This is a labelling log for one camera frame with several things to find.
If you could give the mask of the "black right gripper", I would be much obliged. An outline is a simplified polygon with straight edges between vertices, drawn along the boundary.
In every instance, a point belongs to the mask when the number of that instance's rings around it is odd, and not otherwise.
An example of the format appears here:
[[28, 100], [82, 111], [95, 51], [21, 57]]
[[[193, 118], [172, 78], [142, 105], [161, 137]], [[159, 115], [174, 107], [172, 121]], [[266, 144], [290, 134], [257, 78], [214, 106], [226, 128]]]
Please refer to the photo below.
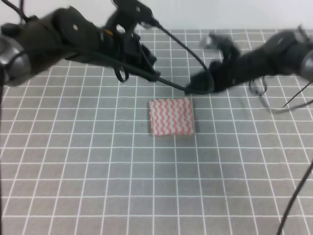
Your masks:
[[223, 92], [228, 88], [243, 84], [245, 80], [240, 72], [243, 59], [244, 56], [239, 56], [228, 62], [212, 60], [209, 71], [201, 71], [190, 77], [190, 83], [186, 87], [185, 94], [205, 95], [211, 92]]

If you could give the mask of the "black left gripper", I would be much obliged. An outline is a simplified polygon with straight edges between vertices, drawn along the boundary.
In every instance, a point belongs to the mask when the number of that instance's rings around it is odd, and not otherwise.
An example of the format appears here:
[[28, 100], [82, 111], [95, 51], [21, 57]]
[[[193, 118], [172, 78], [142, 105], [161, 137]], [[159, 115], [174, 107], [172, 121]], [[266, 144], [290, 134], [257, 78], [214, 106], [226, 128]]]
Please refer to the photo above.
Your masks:
[[154, 69], [157, 58], [140, 42], [140, 36], [134, 32], [125, 33], [118, 30], [102, 28], [102, 50], [119, 61], [128, 63], [145, 71], [142, 78], [149, 82], [156, 82], [160, 72]]

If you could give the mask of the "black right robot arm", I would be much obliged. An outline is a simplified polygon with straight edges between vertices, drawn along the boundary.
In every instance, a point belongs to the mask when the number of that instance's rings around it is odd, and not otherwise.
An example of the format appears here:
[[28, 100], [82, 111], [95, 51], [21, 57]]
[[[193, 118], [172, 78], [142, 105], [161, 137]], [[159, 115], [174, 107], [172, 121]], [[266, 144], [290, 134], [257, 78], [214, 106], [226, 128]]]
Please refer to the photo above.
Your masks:
[[185, 94], [219, 93], [263, 76], [296, 74], [313, 80], [313, 44], [290, 30], [274, 34], [247, 53], [224, 35], [210, 33], [201, 43], [220, 50], [223, 59], [213, 60], [207, 70], [193, 75]]

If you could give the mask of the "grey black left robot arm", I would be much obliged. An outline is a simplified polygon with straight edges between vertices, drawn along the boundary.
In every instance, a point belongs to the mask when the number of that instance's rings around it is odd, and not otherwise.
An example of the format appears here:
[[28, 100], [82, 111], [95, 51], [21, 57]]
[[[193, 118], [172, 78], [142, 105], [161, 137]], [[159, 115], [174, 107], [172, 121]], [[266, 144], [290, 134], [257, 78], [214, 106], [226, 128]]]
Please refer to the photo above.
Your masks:
[[112, 68], [121, 82], [130, 75], [154, 81], [156, 57], [134, 32], [141, 14], [116, 9], [103, 27], [74, 7], [59, 8], [24, 24], [0, 29], [0, 83], [19, 86], [61, 60]]

